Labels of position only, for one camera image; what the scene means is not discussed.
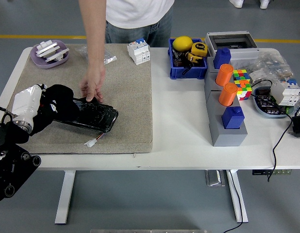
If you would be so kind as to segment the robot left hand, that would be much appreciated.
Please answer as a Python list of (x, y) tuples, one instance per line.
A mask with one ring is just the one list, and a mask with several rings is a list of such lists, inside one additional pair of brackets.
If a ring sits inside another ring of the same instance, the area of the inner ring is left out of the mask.
[(16, 115), (13, 118), (15, 124), (33, 126), (33, 118), (37, 115), (42, 92), (46, 89), (47, 86), (44, 84), (35, 84), (15, 95), (12, 107), (12, 113)]

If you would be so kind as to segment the person's right hand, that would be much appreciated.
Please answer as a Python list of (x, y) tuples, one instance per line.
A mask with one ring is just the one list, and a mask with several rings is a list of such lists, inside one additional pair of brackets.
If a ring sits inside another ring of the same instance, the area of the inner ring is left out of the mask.
[(80, 82), (80, 91), (82, 97), (90, 102), (95, 98), (98, 102), (103, 102), (101, 88), (105, 80), (104, 65), (89, 65), (87, 71)]

